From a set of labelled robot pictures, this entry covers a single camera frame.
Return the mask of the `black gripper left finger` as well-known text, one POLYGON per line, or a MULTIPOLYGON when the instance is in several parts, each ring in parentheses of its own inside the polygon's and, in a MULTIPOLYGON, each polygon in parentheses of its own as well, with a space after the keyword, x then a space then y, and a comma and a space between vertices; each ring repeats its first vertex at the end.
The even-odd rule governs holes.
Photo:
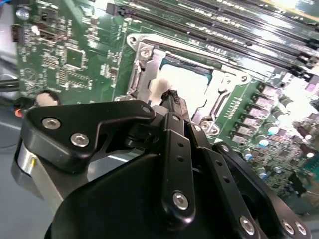
POLYGON ((158 158, 159 211, 176 224, 194 218, 190 141, 184 135, 187 106, 177 91, 151 107, 140 100, 33 108, 24 118, 15 160, 53 211, 87 184, 89 164, 114 154, 140 152, 158 158))

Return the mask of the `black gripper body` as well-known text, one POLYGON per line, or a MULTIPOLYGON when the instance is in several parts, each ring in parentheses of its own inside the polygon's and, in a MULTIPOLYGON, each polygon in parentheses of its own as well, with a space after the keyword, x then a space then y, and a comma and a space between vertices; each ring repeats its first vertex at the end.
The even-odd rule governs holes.
POLYGON ((233 178, 206 137, 162 125, 155 152, 72 192, 48 239, 224 239, 233 237, 227 194, 233 178))

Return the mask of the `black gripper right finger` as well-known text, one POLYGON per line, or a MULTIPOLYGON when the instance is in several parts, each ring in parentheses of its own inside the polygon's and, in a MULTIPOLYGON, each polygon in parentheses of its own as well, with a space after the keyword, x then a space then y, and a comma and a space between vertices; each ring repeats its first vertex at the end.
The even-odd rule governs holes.
POLYGON ((302 220, 223 142, 211 145, 203 130, 189 122, 192 159, 202 167, 205 186, 222 204, 230 239, 310 239, 302 220))

